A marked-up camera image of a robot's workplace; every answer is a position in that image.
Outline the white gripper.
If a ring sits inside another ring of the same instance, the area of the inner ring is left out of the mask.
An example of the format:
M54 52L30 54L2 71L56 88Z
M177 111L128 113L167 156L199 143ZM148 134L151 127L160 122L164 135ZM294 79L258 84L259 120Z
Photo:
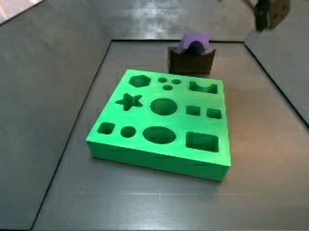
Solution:
M255 30L272 30L290 12L290 0L258 0L252 8Z

